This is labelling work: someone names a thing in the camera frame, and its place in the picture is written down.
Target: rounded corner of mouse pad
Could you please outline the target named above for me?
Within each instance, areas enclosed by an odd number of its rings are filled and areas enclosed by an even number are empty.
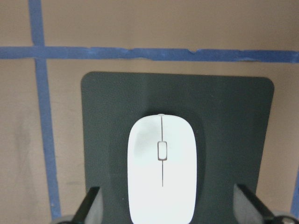
[[[83,83],[86,188],[103,189],[103,224],[131,223],[129,133],[138,119],[159,113],[184,118],[194,131],[198,164],[191,223],[236,223],[233,186],[256,189],[274,91],[271,80],[90,72]]]

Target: blue tape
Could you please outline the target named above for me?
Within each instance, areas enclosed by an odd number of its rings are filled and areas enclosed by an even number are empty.
[[[34,45],[44,46],[42,3],[40,0],[28,0],[31,25],[31,38]]]
[[[35,59],[36,84],[42,126],[43,151],[45,157],[48,193],[52,219],[61,217],[57,183],[56,160],[51,119],[50,94],[45,59]]]
[[[0,47],[0,59],[136,59],[189,62],[264,62],[299,63],[299,51],[290,50],[221,50],[154,48],[84,48],[84,47]]]
[[[295,217],[299,218],[299,170],[298,170],[296,186],[295,186],[295,190],[294,190],[291,213]]]

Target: black mouse pad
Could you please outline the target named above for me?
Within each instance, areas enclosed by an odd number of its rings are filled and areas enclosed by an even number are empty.
[[[184,118],[195,134],[198,177],[191,223],[237,223],[233,186],[256,190],[274,92],[269,79],[90,72],[81,88],[86,188],[103,190],[103,224],[132,223],[128,137],[138,119],[159,113]]]

